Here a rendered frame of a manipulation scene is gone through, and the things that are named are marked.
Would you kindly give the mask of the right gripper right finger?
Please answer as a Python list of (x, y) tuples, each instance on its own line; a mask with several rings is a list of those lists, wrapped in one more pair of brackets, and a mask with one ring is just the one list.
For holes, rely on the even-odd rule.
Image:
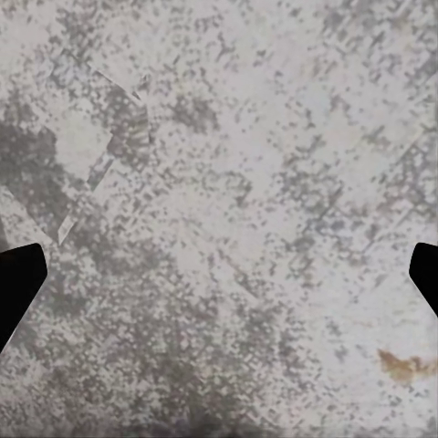
[(418, 243), (412, 253), (409, 274), (438, 315), (438, 246)]

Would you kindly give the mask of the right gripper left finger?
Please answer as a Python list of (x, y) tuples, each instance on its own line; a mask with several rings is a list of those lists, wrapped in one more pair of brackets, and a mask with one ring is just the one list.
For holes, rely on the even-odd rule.
[(39, 243), (0, 253), (0, 351), (46, 279), (47, 264)]

